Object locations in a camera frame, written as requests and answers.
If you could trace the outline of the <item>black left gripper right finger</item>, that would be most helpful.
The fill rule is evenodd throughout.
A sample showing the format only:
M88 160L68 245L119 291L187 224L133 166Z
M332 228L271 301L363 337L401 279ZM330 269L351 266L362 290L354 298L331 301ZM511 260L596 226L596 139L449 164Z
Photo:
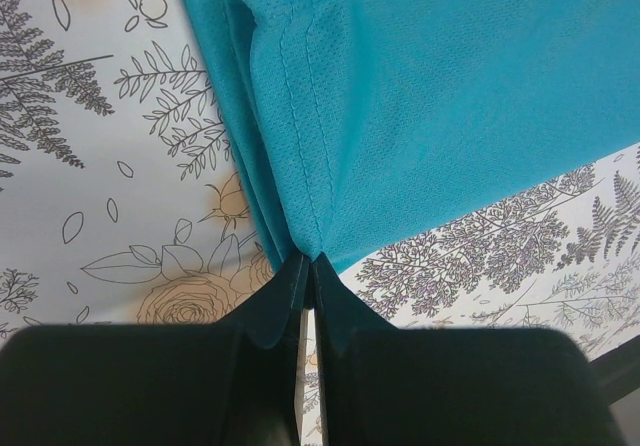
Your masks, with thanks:
M620 445L581 350L548 328L402 329L311 266L327 445Z

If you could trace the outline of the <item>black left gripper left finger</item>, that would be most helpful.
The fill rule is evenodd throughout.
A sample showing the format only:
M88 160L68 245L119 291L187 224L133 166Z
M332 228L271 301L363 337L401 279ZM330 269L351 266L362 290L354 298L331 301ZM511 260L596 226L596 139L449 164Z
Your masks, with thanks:
M309 261L205 325L33 326L1 350L5 445L296 445Z

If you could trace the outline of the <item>teal t shirt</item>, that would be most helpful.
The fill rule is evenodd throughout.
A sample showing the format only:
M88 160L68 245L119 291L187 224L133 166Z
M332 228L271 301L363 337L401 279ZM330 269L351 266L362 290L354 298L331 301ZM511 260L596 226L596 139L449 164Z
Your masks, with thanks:
M639 0L183 0L265 253L337 271L639 139Z

